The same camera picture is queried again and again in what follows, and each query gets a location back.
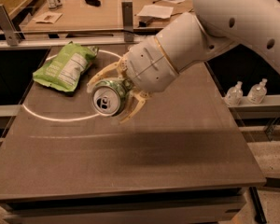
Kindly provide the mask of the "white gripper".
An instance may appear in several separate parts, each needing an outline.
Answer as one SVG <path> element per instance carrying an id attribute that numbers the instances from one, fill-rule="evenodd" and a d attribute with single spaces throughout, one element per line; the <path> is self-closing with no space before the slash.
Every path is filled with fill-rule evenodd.
<path id="1" fill-rule="evenodd" d="M 127 75 L 139 89 L 130 91 L 127 104 L 119 115 L 120 124 L 129 121 L 144 107 L 150 93 L 163 92 L 179 75 L 156 36 L 131 46 L 122 59 L 124 62 L 106 66 L 87 83 L 87 89 L 91 90 L 103 79 L 117 80 Z"/>

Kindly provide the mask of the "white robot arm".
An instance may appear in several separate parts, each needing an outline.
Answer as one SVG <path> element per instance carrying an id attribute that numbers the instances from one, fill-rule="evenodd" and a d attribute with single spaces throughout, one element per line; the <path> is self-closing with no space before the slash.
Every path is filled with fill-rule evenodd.
<path id="1" fill-rule="evenodd" d="M 186 12 L 154 36 L 130 47 L 87 84 L 91 106 L 105 117 L 131 119 L 155 92 L 181 72 L 239 44 L 261 56 L 280 75 L 278 0 L 192 0 Z"/>

